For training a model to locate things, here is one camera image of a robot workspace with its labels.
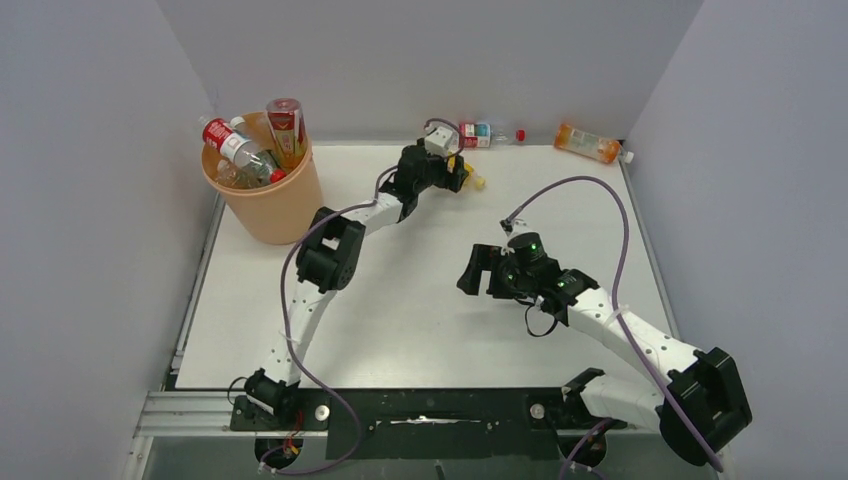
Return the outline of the yellow-label bottle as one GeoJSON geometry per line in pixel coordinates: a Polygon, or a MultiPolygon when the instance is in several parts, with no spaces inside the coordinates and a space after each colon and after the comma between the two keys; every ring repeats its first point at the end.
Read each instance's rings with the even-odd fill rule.
{"type": "Polygon", "coordinates": [[[463,190],[473,189],[480,191],[486,187],[486,179],[482,177],[471,164],[465,163],[463,165],[463,169],[467,173],[462,184],[463,190]]]}

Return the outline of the red-blue label bottle red cap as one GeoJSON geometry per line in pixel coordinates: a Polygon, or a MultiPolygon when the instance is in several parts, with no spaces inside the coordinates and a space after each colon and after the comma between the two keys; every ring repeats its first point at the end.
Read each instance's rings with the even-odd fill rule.
{"type": "Polygon", "coordinates": [[[524,129],[506,123],[460,122],[458,127],[466,150],[519,145],[526,139],[524,129]]]}

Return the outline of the red-yellow label bottle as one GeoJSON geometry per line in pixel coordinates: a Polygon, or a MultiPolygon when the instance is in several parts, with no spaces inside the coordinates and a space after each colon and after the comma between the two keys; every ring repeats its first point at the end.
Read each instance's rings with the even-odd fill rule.
{"type": "Polygon", "coordinates": [[[273,99],[266,105],[266,116],[282,168],[294,170],[308,146],[301,102],[294,98],[273,99]]]}

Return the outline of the orange drink bottle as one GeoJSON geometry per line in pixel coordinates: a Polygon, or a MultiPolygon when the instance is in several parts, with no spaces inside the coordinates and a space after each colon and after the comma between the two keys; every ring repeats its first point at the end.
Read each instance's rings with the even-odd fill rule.
{"type": "Polygon", "coordinates": [[[629,164],[634,154],[618,140],[588,133],[563,123],[559,126],[553,146],[604,164],[629,164]]]}

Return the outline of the green-label upright-lying bottle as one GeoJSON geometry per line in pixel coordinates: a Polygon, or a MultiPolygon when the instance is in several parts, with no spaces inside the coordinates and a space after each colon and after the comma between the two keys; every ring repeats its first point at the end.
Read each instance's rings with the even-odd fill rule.
{"type": "Polygon", "coordinates": [[[281,180],[285,173],[279,168],[274,152],[248,132],[245,119],[241,116],[234,117],[231,124],[246,139],[236,152],[234,164],[254,178],[258,187],[281,180]]]}

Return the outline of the red-label bottle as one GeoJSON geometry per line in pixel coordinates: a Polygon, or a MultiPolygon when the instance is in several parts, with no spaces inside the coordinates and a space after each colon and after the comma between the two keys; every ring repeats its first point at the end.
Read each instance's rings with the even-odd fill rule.
{"type": "Polygon", "coordinates": [[[220,117],[198,120],[203,142],[228,163],[219,165],[216,180],[230,188],[259,188],[281,181],[286,173],[274,152],[220,117]]]}

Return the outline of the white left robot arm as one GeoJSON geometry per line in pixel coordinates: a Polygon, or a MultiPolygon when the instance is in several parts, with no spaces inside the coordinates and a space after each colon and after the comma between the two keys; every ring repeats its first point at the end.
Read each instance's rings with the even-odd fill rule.
{"type": "Polygon", "coordinates": [[[295,392],[307,373],[302,359],[329,302],[353,279],[366,236],[405,220],[431,187],[460,192],[468,176],[460,153],[439,153],[420,138],[378,176],[370,199],[316,212],[284,260],[283,267],[294,267],[296,277],[292,291],[280,291],[280,338],[244,385],[254,408],[280,420],[293,417],[295,392]]]}

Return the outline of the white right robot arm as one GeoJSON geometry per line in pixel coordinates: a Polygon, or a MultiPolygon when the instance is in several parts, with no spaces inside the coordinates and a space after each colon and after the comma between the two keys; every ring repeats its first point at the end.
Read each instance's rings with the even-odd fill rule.
{"type": "Polygon", "coordinates": [[[547,255],[535,231],[512,233],[504,246],[475,244],[457,281],[467,295],[534,300],[541,310],[614,353],[646,378],[635,383],[588,368],[561,388],[562,411],[572,425],[611,419],[661,435],[682,460],[719,463],[718,454],[752,421],[734,359],[715,347],[705,352],[657,329],[617,303],[584,272],[547,255]]]}

